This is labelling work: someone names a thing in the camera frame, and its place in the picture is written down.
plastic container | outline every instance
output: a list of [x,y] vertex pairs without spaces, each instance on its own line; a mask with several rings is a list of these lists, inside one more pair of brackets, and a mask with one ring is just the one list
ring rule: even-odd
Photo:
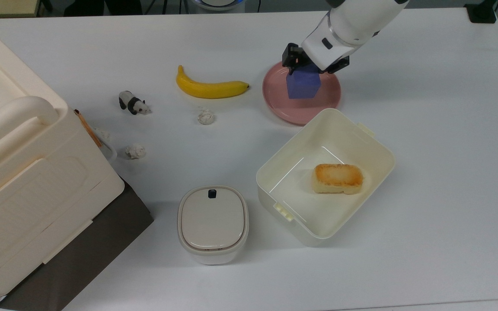
[[73,110],[0,41],[0,296],[124,186]]
[[[393,154],[361,124],[328,108],[317,114],[257,171],[259,201],[303,244],[332,237],[395,166]],[[357,165],[364,176],[357,194],[317,194],[311,187],[320,163]]]
[[249,214],[241,194],[226,186],[189,191],[178,208],[178,238],[203,264],[230,262],[249,232]]

banana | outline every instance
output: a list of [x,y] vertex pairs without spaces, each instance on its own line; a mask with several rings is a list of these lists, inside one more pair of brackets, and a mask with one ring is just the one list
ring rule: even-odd
[[226,98],[241,95],[249,89],[249,84],[242,81],[221,83],[201,83],[190,79],[184,73],[184,67],[178,66],[176,83],[180,89],[189,95],[199,98]]

cream plastic bin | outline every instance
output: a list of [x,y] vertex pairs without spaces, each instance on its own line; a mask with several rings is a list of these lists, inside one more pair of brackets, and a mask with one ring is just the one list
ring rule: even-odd
[[0,41],[0,296],[123,189],[67,103]]
[[[257,172],[259,201],[303,244],[332,237],[395,166],[395,157],[364,126],[328,108],[316,115]],[[364,176],[357,194],[317,194],[311,188],[320,163],[357,165]]]

blue cube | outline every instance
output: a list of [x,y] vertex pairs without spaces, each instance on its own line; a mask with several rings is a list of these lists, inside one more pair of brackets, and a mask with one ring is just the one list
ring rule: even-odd
[[287,94],[290,99],[313,98],[320,88],[320,73],[318,67],[311,63],[295,69],[285,77]]

toy panda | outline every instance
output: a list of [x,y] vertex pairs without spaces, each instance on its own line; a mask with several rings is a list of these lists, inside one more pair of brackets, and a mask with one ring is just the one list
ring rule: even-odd
[[120,103],[120,108],[122,108],[122,110],[128,108],[128,111],[132,114],[148,114],[151,112],[151,109],[146,105],[145,101],[141,101],[130,91],[120,92],[118,95],[118,102]]

